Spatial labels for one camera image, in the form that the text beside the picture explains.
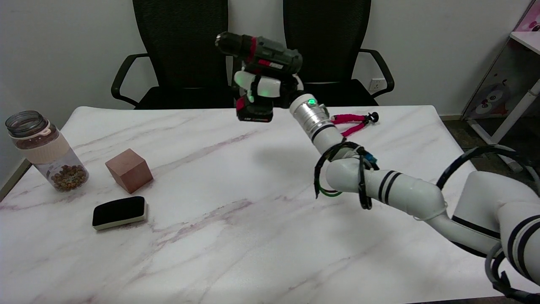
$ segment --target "glass jar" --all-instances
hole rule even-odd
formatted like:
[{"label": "glass jar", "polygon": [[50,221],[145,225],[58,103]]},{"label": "glass jar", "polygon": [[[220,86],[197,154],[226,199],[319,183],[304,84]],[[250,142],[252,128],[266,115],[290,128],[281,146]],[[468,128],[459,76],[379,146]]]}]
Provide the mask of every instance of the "glass jar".
[{"label": "glass jar", "polygon": [[40,113],[19,112],[5,125],[15,147],[56,190],[71,191],[88,180],[88,171],[60,130]]}]

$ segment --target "cordless drill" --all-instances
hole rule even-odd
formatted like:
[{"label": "cordless drill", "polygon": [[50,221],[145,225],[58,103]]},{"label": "cordless drill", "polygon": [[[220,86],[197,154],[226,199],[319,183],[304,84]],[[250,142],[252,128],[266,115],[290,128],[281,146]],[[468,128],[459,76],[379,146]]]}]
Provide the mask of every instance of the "cordless drill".
[{"label": "cordless drill", "polygon": [[[236,35],[223,32],[217,36],[215,45],[225,55],[244,62],[244,71],[257,76],[267,76],[281,81],[284,90],[296,90],[293,77],[302,67],[302,55],[289,50],[283,44],[263,37]],[[237,100],[237,116],[241,121],[270,122],[274,106],[287,107],[284,98],[258,95],[258,80],[251,84],[248,94]]]}]

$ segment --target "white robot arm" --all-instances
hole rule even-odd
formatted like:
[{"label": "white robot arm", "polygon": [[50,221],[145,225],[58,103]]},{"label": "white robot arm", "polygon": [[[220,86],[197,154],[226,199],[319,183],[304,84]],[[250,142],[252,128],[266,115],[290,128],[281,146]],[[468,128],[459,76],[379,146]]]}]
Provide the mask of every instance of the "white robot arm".
[{"label": "white robot arm", "polygon": [[[299,88],[303,88],[296,78]],[[244,84],[248,90],[253,79],[254,75],[245,71],[235,74],[237,83]],[[278,97],[279,88],[280,81],[270,78],[259,83],[258,91],[272,92],[269,97]],[[361,202],[362,196],[374,198],[427,223],[458,247],[486,257],[488,278],[495,289],[522,303],[540,303],[540,296],[511,288],[506,275],[499,277],[497,271],[506,256],[520,274],[540,286],[540,199],[534,191],[505,176],[473,172],[467,178],[452,218],[447,214],[441,192],[444,183],[468,156],[482,154],[486,148],[470,150],[456,160],[437,185],[393,170],[374,170],[374,162],[370,165],[364,160],[372,156],[363,147],[343,144],[345,139],[315,96],[301,90],[294,96],[289,111],[323,155],[322,161],[330,161],[326,179],[332,188],[359,193]],[[513,150],[503,146],[487,149],[520,160],[540,185],[538,174]],[[370,204],[363,202],[362,206],[369,209]]]}]

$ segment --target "chair armrest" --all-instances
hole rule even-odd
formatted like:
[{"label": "chair armrest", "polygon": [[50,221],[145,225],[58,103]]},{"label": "chair armrest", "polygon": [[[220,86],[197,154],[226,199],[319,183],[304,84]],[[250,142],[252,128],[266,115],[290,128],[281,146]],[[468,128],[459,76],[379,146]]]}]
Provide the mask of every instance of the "chair armrest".
[{"label": "chair armrest", "polygon": [[129,97],[122,96],[120,94],[120,87],[122,86],[122,83],[124,82],[124,78],[126,77],[127,71],[130,69],[135,59],[139,57],[148,57],[148,54],[134,54],[134,55],[127,56],[124,62],[122,63],[122,65],[120,66],[120,69],[118,69],[118,72],[116,73],[116,77],[114,78],[114,81],[112,82],[112,86],[111,86],[112,97],[118,100],[125,101],[134,106],[137,106],[138,102],[136,102],[135,100]]},{"label": "chair armrest", "polygon": [[360,49],[360,52],[370,53],[373,56],[373,59],[375,59],[375,62],[377,62],[377,65],[379,66],[379,69],[381,69],[382,75],[384,76],[384,79],[386,80],[386,84],[387,84],[386,89],[373,93],[372,97],[376,98],[378,96],[381,96],[384,93],[392,92],[395,86],[394,78],[392,77],[392,73],[390,73],[390,69],[388,69],[388,66],[386,65],[386,62],[382,58],[381,54],[379,54],[379,52],[377,52],[376,50],[368,50],[368,49]]}]

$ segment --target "beige sleeve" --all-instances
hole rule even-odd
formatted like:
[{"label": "beige sleeve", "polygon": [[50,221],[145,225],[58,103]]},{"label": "beige sleeve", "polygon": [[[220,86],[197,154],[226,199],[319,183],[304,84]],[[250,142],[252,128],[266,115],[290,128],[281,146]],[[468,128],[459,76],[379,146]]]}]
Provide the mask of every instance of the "beige sleeve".
[{"label": "beige sleeve", "polygon": [[68,141],[65,139],[64,135],[60,133],[57,139],[42,147],[27,150],[19,149],[19,151],[23,153],[29,162],[43,164],[61,158],[69,151],[69,149],[70,146]]}]

